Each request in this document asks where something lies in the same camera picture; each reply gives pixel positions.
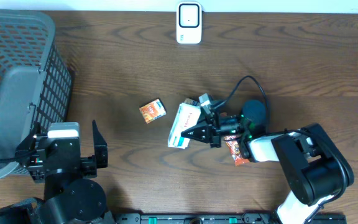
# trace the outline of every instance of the white wall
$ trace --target white wall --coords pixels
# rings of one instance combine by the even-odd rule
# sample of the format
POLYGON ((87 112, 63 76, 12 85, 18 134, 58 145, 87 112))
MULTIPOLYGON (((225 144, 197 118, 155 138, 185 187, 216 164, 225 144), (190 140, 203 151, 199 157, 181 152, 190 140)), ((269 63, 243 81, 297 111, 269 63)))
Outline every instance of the white wall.
MULTIPOLYGON (((175 11, 177 0, 0 0, 0 9, 175 11)), ((206 12, 358 13, 358 0, 198 0, 206 12)))

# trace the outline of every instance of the wooden table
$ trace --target wooden table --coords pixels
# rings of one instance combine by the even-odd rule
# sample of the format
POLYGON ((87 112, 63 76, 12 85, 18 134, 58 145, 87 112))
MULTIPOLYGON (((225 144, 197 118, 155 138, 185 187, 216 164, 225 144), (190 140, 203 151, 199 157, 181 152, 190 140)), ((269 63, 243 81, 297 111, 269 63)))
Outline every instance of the wooden table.
MULTIPOLYGON (((358 15, 204 13, 202 43, 179 45, 175 13, 47 14, 61 54, 78 72, 68 120, 80 123, 82 155, 93 154, 93 119, 109 144, 109 167, 95 181, 113 211, 277 208, 289 192, 279 163, 235 167, 225 146, 167 147, 185 98, 225 98, 251 74, 270 99, 272 131, 320 123, 349 161, 355 183, 326 212, 358 223, 358 15), (156 98, 167 115, 146 124, 139 106, 156 98)), ((237 113, 252 98, 261 95, 244 82, 226 111, 237 113)), ((42 197, 43 189, 30 177, 0 180, 0 207, 42 197)))

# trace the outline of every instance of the black square outline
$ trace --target black square outline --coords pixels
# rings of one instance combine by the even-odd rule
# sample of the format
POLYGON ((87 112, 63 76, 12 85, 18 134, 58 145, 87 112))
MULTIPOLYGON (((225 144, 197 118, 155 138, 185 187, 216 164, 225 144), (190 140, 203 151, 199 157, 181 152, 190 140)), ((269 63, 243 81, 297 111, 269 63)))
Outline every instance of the black square outline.
POLYGON ((179 26, 182 27, 182 28, 197 28, 199 25, 200 25, 200 6, 198 4, 194 4, 194 3, 184 3, 184 4, 180 4, 179 6, 179 26), (197 18, 197 26, 182 26, 180 24, 180 8, 181 6, 197 6, 197 15, 198 15, 198 18, 197 18))

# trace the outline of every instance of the plastic basket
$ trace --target plastic basket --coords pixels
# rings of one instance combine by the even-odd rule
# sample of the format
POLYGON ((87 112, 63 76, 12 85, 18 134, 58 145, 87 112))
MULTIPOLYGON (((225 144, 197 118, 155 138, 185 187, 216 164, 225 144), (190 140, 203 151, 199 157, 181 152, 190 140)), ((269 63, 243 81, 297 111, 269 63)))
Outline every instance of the plastic basket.
MULTIPOLYGON (((46 131, 66 119, 73 77, 54 37, 47 15, 0 10, 0 159, 14 156, 35 121, 46 131)), ((0 164, 0 178, 25 173, 16 162, 0 164)))

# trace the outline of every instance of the wood grain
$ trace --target wood grain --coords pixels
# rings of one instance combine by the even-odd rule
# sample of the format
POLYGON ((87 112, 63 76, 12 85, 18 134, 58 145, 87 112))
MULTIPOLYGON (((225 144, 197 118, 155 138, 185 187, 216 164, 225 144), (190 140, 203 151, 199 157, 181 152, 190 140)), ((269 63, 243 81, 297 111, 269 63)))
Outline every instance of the wood grain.
MULTIPOLYGON (((60 53, 77 71, 68 120, 80 123, 82 154, 93 153, 92 119, 109 144, 109 167, 96 181, 112 210, 222 213, 280 205, 289 188, 278 163, 235 167, 225 147, 167 147, 185 98, 224 98, 252 74, 270 99, 272 131, 318 122, 347 158, 355 184, 326 212, 358 223, 358 15, 207 13, 202 43, 179 45, 174 13, 46 13, 60 53), (146 124, 139 106, 155 98, 167 115, 146 124)), ((260 93, 245 82, 227 112, 251 98, 260 93)), ((42 194, 43 185, 29 177, 0 180, 0 207, 42 194)))

